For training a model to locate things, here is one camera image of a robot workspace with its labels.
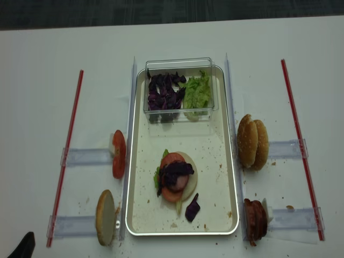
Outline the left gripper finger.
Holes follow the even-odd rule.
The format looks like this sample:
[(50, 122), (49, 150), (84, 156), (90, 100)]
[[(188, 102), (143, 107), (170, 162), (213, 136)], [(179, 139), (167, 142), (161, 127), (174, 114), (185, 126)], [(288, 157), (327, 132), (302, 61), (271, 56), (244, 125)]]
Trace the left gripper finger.
[(28, 232), (8, 258), (31, 258), (35, 249), (34, 232)]

